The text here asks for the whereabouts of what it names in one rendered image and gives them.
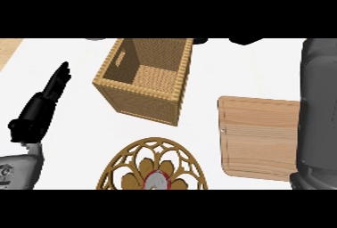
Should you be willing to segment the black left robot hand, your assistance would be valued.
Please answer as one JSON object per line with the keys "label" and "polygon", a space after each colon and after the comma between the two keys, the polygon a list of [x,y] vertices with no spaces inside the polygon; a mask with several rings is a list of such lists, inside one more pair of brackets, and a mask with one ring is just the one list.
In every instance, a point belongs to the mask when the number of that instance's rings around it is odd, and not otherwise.
{"label": "black left robot hand", "polygon": [[55,115],[55,107],[71,79],[68,62],[56,69],[43,91],[36,93],[8,128],[11,142],[39,143],[46,135]]}

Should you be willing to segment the rectangular wicker basket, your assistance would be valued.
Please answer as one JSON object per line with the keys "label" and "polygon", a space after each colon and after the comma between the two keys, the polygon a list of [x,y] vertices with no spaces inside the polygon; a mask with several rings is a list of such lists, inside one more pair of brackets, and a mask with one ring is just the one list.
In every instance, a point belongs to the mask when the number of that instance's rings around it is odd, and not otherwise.
{"label": "rectangular wicker basket", "polygon": [[92,83],[117,112],[178,124],[192,44],[191,38],[116,40]]}

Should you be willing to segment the pale wooden cutting board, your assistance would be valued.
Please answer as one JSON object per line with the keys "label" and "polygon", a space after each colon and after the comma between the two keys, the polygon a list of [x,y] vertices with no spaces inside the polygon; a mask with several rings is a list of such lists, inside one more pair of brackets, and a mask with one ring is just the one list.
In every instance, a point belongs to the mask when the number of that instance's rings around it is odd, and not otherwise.
{"label": "pale wooden cutting board", "polygon": [[297,101],[219,98],[222,165],[229,176],[290,181],[299,107]]}

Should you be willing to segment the brown ornate openwork placemat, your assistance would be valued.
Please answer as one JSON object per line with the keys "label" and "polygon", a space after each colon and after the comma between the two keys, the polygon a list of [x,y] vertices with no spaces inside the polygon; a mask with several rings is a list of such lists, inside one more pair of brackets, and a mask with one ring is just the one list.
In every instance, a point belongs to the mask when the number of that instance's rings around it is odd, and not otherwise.
{"label": "brown ornate openwork placemat", "polygon": [[152,170],[161,170],[170,178],[169,190],[188,190],[186,178],[197,190],[207,190],[207,180],[198,162],[186,148],[161,137],[141,139],[116,154],[96,185],[99,190],[145,190],[142,184]]}

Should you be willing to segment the red-rimmed silver can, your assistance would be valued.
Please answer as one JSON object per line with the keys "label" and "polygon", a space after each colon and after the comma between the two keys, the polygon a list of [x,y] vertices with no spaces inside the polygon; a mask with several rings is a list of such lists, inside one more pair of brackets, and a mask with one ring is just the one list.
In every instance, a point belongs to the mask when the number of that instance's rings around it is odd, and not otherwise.
{"label": "red-rimmed silver can", "polygon": [[142,188],[145,190],[169,190],[172,188],[169,175],[161,170],[152,170],[145,178]]}

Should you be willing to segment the black rounded object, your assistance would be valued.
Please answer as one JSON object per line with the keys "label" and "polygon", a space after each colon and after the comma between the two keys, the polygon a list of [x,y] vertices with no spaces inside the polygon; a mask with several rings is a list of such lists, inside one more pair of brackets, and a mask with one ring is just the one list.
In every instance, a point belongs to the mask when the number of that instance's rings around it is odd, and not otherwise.
{"label": "black rounded object", "polygon": [[229,38],[229,41],[238,45],[250,45],[263,38]]}

